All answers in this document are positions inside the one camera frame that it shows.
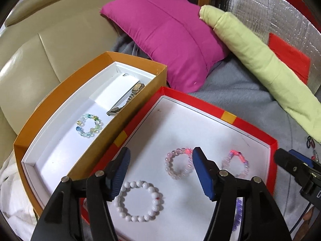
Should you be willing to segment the person's right hand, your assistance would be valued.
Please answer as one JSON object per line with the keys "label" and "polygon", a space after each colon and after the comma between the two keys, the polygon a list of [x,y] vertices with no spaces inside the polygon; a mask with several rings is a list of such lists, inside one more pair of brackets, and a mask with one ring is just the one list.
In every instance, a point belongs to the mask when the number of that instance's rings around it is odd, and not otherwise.
{"label": "person's right hand", "polygon": [[314,207],[311,207],[307,213],[303,216],[303,221],[310,221],[313,214]]}

